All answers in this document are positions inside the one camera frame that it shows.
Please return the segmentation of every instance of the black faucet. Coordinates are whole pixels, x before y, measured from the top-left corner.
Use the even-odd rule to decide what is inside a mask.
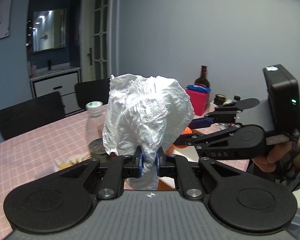
[[[48,70],[51,70],[51,59],[48,60]]]

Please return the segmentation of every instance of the white door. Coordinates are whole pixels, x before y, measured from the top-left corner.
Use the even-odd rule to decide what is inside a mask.
[[[84,82],[109,77],[108,4],[109,0],[82,0],[80,44]]]

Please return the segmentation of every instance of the brown glass bottle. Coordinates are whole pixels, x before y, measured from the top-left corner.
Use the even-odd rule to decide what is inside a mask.
[[[201,76],[198,78],[194,84],[197,86],[202,86],[202,87],[210,87],[210,83],[207,80],[207,66],[201,66]]]

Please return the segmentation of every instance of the white cabinet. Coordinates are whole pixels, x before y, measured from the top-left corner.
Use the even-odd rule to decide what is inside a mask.
[[[66,114],[80,110],[74,90],[78,82],[80,82],[79,69],[30,81],[34,98],[59,91]]]

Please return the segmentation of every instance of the orange knitted object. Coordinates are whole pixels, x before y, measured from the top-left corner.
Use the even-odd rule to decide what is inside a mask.
[[[186,127],[185,130],[181,134],[189,134],[189,133],[193,133],[193,131],[189,127]],[[186,145],[178,145],[178,146],[176,146],[174,144],[173,144],[173,146],[177,147],[177,148],[180,148],[180,149],[187,147]]]

